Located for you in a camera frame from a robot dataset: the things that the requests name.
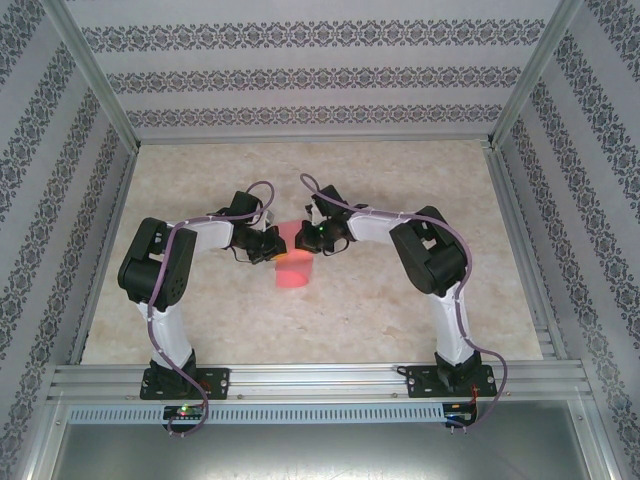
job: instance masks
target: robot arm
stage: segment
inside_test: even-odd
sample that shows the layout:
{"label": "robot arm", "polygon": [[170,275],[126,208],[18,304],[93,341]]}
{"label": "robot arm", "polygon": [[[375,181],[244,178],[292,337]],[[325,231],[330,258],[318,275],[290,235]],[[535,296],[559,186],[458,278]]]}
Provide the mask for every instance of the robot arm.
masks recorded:
{"label": "robot arm", "polygon": [[[229,207],[208,214],[219,218],[189,224],[175,234],[162,286],[153,305],[153,335],[163,354],[194,379],[197,374],[195,352],[184,331],[180,306],[193,255],[214,248],[238,248],[246,252],[250,263],[256,264],[284,253],[284,240],[279,236],[278,227],[271,225],[270,212],[239,221],[224,218],[251,214],[261,207],[257,197],[236,192]],[[157,256],[165,253],[173,227],[155,218],[144,219],[118,272],[118,285],[126,290],[129,300],[136,303],[145,320],[161,266]],[[154,382],[150,390],[164,392],[170,398],[191,393],[190,384],[173,371],[155,349],[150,364]]]}
{"label": "robot arm", "polygon": [[[332,185],[320,192],[346,203]],[[364,207],[366,205],[356,205],[356,208]],[[437,334],[438,377],[450,390],[464,383],[481,365],[481,359],[480,353],[467,344],[457,324],[454,293],[465,275],[467,260],[453,236],[428,222],[375,212],[352,212],[317,195],[312,196],[312,204],[306,210],[311,220],[303,222],[296,236],[296,248],[333,254],[338,241],[374,241],[396,247],[409,280],[427,294],[431,306]],[[445,221],[434,207],[425,207],[416,213]],[[468,332],[462,294],[460,307],[462,325]]]}

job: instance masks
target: marble floor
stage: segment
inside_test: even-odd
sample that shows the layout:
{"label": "marble floor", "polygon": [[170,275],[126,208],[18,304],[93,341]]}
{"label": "marble floor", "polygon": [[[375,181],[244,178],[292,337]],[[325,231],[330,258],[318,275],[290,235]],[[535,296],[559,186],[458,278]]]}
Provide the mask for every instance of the marble floor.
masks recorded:
{"label": "marble floor", "polygon": [[[143,146],[83,363],[149,361],[145,322],[116,281],[143,218],[176,222],[215,211],[261,179],[276,186],[276,223],[305,218],[310,194],[301,172],[333,183],[352,204],[439,208],[474,254],[466,297],[476,343],[511,360],[542,358],[480,144],[341,142]],[[199,363],[433,361],[427,301],[393,247],[355,243],[316,256],[299,289],[276,288],[274,266],[237,263],[230,251],[197,256],[183,312]]]}

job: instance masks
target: purple cable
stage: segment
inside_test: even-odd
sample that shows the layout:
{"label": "purple cable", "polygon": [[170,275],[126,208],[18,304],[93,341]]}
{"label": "purple cable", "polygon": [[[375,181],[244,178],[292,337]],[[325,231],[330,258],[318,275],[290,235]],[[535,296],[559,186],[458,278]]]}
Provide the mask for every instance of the purple cable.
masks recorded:
{"label": "purple cable", "polygon": [[[162,359],[165,362],[167,362],[167,364],[173,370],[178,372],[178,374],[182,378],[184,378],[191,385],[193,385],[196,388],[196,390],[198,390],[200,395],[202,395],[202,400],[203,400],[203,404],[204,404],[204,414],[202,415],[202,418],[200,418],[200,422],[197,423],[192,429],[190,429],[190,430],[188,430],[186,432],[180,433],[180,437],[181,438],[184,438],[184,437],[186,437],[188,435],[191,435],[191,434],[197,432],[202,427],[202,425],[204,425],[204,423],[207,421],[207,418],[209,418],[209,399],[207,397],[207,392],[204,391],[204,389],[200,386],[200,384],[198,382],[196,382],[193,378],[191,378],[189,375],[187,375],[175,363],[173,363],[173,361],[164,353],[164,351],[162,350],[162,348],[158,344],[158,341],[156,340],[156,336],[153,333],[153,305],[155,304],[156,300],[158,299],[158,295],[160,294],[160,288],[162,287],[162,282],[164,280],[164,274],[166,273],[166,270],[167,270],[167,263],[169,262],[169,256],[171,255],[171,248],[173,247],[173,239],[176,236],[177,231],[180,230],[181,228],[187,226],[187,225],[198,224],[198,223],[206,223],[206,222],[211,222],[213,220],[218,220],[218,219],[223,219],[223,220],[246,220],[248,218],[253,218],[256,215],[259,215],[259,214],[263,213],[273,203],[273,199],[276,196],[276,189],[275,189],[275,187],[273,186],[273,184],[271,182],[268,182],[266,180],[260,180],[258,182],[255,182],[255,183],[251,184],[251,186],[247,189],[247,192],[249,192],[254,187],[257,187],[258,185],[266,185],[267,187],[269,187],[271,189],[271,198],[269,198],[269,201],[262,208],[256,210],[253,213],[249,213],[247,215],[235,215],[235,216],[231,216],[231,217],[226,217],[224,215],[217,215],[217,216],[216,215],[207,215],[205,217],[190,218],[188,220],[184,220],[182,222],[178,222],[176,225],[173,226],[173,228],[171,229],[171,232],[169,233],[169,239],[167,240],[167,246],[166,246],[166,248],[164,250],[164,257],[162,259],[162,263],[160,264],[160,271],[158,272],[158,278],[156,279],[156,284],[153,287],[153,293],[151,294],[151,298],[149,299],[149,303],[147,305],[147,332],[149,333],[149,339],[151,340],[151,344],[153,345],[153,348],[156,349],[156,351],[162,357]],[[174,433],[177,433],[177,432],[174,432],[173,430],[171,430],[171,424],[172,424],[172,422],[173,422],[173,420],[175,418],[177,418],[177,417],[172,417],[171,419],[169,419],[169,423],[167,424],[167,430],[169,431],[169,435],[171,435],[171,436],[173,436]]]}
{"label": "purple cable", "polygon": [[460,294],[462,293],[462,289],[464,288],[464,286],[469,281],[469,277],[471,276],[471,270],[473,269],[471,250],[469,249],[469,245],[467,245],[467,242],[464,241],[462,236],[455,229],[453,229],[453,227],[451,227],[448,223],[438,220],[437,218],[431,218],[426,215],[416,215],[415,213],[402,213],[402,212],[393,213],[393,212],[386,212],[384,210],[375,210],[372,208],[354,208],[351,205],[348,205],[343,202],[339,202],[337,200],[334,200],[331,197],[328,197],[327,195],[324,195],[323,193],[320,193],[320,185],[318,184],[316,179],[313,178],[308,173],[300,174],[300,181],[305,187],[311,190],[314,193],[314,195],[317,195],[318,197],[322,198],[323,200],[326,200],[329,203],[333,203],[334,205],[338,205],[352,212],[373,213],[376,215],[381,215],[383,217],[389,217],[390,219],[406,218],[407,220],[421,220],[423,222],[428,222],[428,223],[437,225],[438,227],[441,227],[447,232],[449,232],[458,241],[460,246],[462,246],[462,249],[464,250],[464,253],[467,257],[467,271],[465,273],[464,278],[460,281],[460,284],[458,285],[458,288],[456,288],[456,291],[454,292],[454,295],[453,295],[453,298],[455,300],[455,305],[456,305],[456,323],[458,324],[458,330],[460,331],[460,335],[462,335],[462,338],[464,339],[467,345],[469,345],[471,348],[473,348],[474,350],[477,350],[480,353],[485,353],[487,355],[491,355],[492,357],[496,357],[502,364],[502,369],[504,371],[502,376],[502,382],[500,382],[500,387],[498,387],[498,392],[496,396],[493,398],[493,400],[491,401],[491,403],[489,404],[489,406],[487,407],[487,410],[485,411],[484,415],[482,415],[482,417],[476,420],[476,422],[473,425],[470,425],[468,427],[468,429],[475,428],[477,425],[483,422],[484,419],[493,411],[496,404],[498,403],[498,400],[502,396],[502,392],[504,391],[504,388],[507,384],[507,376],[509,373],[509,368],[507,367],[507,361],[498,352],[494,352],[493,350],[487,350],[486,348],[479,347],[475,343],[473,343],[467,336],[467,332],[465,331],[464,325],[462,324]]}

